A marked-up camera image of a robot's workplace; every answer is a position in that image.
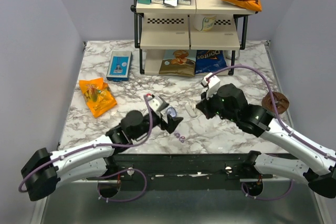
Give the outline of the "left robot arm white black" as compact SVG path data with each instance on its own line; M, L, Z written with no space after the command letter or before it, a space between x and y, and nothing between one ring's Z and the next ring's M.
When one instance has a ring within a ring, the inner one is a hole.
M48 152L46 148L37 150L21 170L23 181L19 192L28 193L31 201L38 201L56 190L63 175L82 165L130 148L132 142L142 136L149 138L154 127L173 133L183 120L177 116L163 116L150 111L143 115L138 110L126 114L121 122L99 138L63 151Z

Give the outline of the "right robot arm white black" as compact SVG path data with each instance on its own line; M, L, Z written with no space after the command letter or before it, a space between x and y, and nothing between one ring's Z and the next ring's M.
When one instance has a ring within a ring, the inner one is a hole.
M243 91L233 84L202 86L205 91L196 107L207 119L218 116L232 121L241 131L270 141L295 157L276 158L251 151L249 160L241 165L246 177L278 175L306 184L323 197L335 198L335 150L298 133L262 106L249 104Z

